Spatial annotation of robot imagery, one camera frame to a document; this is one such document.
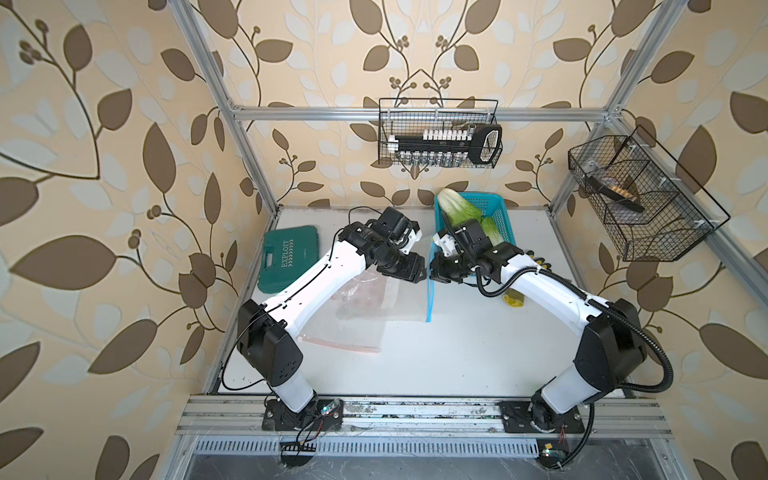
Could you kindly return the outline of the clear blue-zip zipper bag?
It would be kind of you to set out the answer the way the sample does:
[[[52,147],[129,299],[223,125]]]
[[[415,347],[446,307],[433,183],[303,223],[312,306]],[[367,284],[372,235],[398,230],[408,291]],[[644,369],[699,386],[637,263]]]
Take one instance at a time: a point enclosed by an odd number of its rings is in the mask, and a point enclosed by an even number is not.
[[[427,322],[428,281],[384,276],[374,266],[347,281],[332,297],[342,320]]]

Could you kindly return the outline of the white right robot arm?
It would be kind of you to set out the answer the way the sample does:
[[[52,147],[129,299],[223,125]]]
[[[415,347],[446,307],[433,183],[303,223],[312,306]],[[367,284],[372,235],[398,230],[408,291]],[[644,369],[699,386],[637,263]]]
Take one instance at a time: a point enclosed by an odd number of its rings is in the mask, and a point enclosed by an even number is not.
[[[486,298],[512,288],[579,336],[571,365],[531,397],[530,411],[540,424],[617,389],[662,393],[672,386],[671,361],[661,345],[642,330],[631,303],[592,295],[508,242],[492,245],[482,241],[479,250],[438,236],[433,243],[437,246],[430,265],[434,280],[460,283],[473,275],[479,293]]]

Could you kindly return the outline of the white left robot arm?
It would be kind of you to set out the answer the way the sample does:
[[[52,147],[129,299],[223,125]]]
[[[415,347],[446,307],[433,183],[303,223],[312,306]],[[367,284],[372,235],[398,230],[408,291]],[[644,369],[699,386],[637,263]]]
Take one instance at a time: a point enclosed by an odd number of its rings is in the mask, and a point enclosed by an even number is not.
[[[425,280],[425,258],[413,251],[421,237],[419,224],[408,219],[350,223],[335,233],[328,252],[296,281],[261,303],[248,300],[239,308],[234,350],[289,412],[303,413],[316,398],[300,373],[303,353],[296,343],[307,322],[371,266],[397,280]]]

